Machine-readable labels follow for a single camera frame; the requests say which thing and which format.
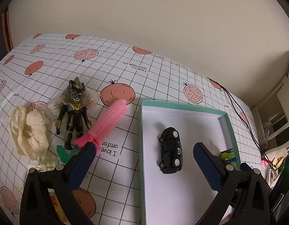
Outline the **black gold monster figure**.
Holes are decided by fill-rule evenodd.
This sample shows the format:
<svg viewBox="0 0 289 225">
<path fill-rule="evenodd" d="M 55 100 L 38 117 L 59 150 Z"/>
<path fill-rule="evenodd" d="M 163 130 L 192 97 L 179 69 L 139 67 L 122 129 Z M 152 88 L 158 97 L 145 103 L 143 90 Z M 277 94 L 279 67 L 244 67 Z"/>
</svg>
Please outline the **black gold monster figure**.
<svg viewBox="0 0 289 225">
<path fill-rule="evenodd" d="M 83 123 L 86 124 L 87 128 L 90 129 L 92 126 L 91 121 L 87 117 L 87 108 L 82 104 L 82 96 L 85 93 L 85 85 L 82 83 L 78 77 L 74 80 L 70 80 L 68 87 L 65 91 L 64 103 L 61 105 L 60 113 L 57 119 L 54 120 L 54 125 L 56 127 L 56 134 L 59 135 L 62 120 L 64 115 L 68 115 L 66 132 L 64 136 L 65 149 L 73 150 L 71 147 L 71 141 L 73 138 L 73 131 L 76 130 L 76 138 L 79 139 L 83 136 Z"/>
</svg>

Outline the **colourful block toy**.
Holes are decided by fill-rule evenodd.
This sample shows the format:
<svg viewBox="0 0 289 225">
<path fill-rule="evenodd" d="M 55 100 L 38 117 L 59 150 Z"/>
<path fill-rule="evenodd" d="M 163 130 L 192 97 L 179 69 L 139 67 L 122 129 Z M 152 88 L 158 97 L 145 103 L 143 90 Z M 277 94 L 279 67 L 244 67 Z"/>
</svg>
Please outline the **colourful block toy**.
<svg viewBox="0 0 289 225">
<path fill-rule="evenodd" d="M 218 154 L 218 158 L 224 161 L 228 165 L 235 166 L 239 159 L 236 157 L 234 149 L 227 149 L 225 151 L 221 151 Z"/>
</svg>

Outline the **teal white shallow box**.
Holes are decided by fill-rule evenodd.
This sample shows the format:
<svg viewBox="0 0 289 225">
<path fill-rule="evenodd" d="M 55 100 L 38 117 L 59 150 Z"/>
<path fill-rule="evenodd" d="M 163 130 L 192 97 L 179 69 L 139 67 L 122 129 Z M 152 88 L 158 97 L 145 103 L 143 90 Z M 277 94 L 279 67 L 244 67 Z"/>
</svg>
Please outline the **teal white shallow box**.
<svg viewBox="0 0 289 225">
<path fill-rule="evenodd" d="M 140 108 L 140 207 L 143 224 L 196 224 L 216 196 L 193 156 L 196 143 L 213 154 L 237 149 L 226 112 L 159 100 Z M 182 169 L 164 174 L 159 168 L 163 130 L 173 127 L 182 144 Z"/>
</svg>

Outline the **orange snack packet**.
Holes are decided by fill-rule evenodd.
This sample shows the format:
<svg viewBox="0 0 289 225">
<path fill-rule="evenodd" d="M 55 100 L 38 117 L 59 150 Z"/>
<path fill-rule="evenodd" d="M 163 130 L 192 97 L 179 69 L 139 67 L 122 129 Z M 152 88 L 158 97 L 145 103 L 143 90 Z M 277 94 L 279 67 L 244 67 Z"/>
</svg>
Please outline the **orange snack packet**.
<svg viewBox="0 0 289 225">
<path fill-rule="evenodd" d="M 56 211 L 59 219 L 61 220 L 61 222 L 63 222 L 65 224 L 66 222 L 68 222 L 68 219 L 67 219 L 67 217 L 66 217 L 66 215 L 65 215 L 65 213 L 64 213 L 64 211 L 63 211 L 63 209 L 59 203 L 59 200 L 55 194 L 55 191 L 53 189 L 48 189 L 48 191 L 50 194 L 52 204 L 55 208 L 55 211 Z"/>
</svg>

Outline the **pink hair roller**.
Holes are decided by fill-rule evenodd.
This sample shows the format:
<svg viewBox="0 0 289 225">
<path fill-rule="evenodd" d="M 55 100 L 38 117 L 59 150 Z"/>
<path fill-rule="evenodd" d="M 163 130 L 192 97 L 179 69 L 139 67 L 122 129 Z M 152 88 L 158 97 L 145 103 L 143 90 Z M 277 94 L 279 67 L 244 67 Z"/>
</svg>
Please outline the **pink hair roller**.
<svg viewBox="0 0 289 225">
<path fill-rule="evenodd" d="M 99 117 L 92 128 L 82 137 L 73 142 L 74 145 L 82 148 L 87 142 L 91 142 L 99 150 L 100 144 L 108 136 L 117 122 L 126 114 L 128 110 L 126 100 L 116 100 L 108 110 Z"/>
</svg>

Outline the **black toy car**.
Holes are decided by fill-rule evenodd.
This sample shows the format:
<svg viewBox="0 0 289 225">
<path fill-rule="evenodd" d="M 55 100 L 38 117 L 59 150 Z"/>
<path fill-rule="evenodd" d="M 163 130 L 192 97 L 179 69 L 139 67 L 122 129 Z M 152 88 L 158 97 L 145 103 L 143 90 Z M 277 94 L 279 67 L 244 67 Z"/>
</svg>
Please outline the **black toy car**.
<svg viewBox="0 0 289 225">
<path fill-rule="evenodd" d="M 173 174 L 182 169 L 182 145 L 178 131 L 173 127 L 163 130 L 159 137 L 161 161 L 159 168 L 163 174 Z"/>
</svg>

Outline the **cream knitted scrunchie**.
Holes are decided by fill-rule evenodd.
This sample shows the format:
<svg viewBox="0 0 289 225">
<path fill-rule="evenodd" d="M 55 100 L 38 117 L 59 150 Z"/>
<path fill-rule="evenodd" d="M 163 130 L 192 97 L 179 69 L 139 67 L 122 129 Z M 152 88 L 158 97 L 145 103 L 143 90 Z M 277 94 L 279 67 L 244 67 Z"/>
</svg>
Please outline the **cream knitted scrunchie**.
<svg viewBox="0 0 289 225">
<path fill-rule="evenodd" d="M 11 114 L 9 133 L 19 155 L 31 160 L 44 157 L 48 150 L 47 118 L 35 109 L 27 111 L 24 106 L 16 106 Z"/>
</svg>

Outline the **cream wooden shelf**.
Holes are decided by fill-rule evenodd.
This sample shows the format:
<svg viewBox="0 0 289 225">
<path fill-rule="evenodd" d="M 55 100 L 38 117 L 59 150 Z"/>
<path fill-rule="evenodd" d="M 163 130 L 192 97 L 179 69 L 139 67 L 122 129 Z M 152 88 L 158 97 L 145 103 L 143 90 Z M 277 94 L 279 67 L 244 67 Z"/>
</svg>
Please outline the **cream wooden shelf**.
<svg viewBox="0 0 289 225">
<path fill-rule="evenodd" d="M 252 113 L 263 152 L 289 149 L 289 62 L 282 80 Z"/>
</svg>

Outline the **green plastic toy figure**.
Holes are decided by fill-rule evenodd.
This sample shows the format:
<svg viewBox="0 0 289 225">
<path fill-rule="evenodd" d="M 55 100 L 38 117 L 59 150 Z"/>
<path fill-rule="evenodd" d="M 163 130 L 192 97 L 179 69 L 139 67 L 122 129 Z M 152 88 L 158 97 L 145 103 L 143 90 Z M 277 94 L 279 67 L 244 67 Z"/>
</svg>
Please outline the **green plastic toy figure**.
<svg viewBox="0 0 289 225">
<path fill-rule="evenodd" d="M 70 158 L 77 153 L 77 149 L 67 151 L 62 145 L 57 145 L 56 151 L 63 164 L 66 164 L 70 160 Z"/>
</svg>

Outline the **cream hair claw clip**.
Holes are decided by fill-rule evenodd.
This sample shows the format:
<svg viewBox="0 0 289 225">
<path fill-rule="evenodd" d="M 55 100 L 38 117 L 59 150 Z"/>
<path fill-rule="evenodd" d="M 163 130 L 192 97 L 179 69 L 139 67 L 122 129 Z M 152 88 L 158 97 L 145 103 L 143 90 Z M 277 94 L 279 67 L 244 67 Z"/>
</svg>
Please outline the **cream hair claw clip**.
<svg viewBox="0 0 289 225">
<path fill-rule="evenodd" d="M 58 165 L 58 158 L 55 156 L 39 157 L 37 164 L 29 164 L 27 170 L 36 169 L 38 172 L 53 171 Z"/>
</svg>

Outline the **grid fruit pattern tablecloth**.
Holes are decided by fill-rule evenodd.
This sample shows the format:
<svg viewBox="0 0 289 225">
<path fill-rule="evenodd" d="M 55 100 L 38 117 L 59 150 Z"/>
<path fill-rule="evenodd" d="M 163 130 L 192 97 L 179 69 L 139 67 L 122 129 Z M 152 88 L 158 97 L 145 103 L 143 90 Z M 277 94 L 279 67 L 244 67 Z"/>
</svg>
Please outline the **grid fruit pattern tablecloth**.
<svg viewBox="0 0 289 225">
<path fill-rule="evenodd" d="M 15 106 L 37 109 L 78 77 L 91 90 L 126 88 L 129 110 L 102 144 L 82 188 L 94 198 L 94 224 L 140 224 L 138 109 L 143 99 L 197 104 L 228 113 L 240 160 L 260 168 L 250 108 L 231 103 L 207 78 L 170 59 L 106 39 L 75 34 L 37 34 L 0 61 L 0 206 L 19 222 L 20 189 L 31 160 L 17 153 L 8 132 Z"/>
</svg>

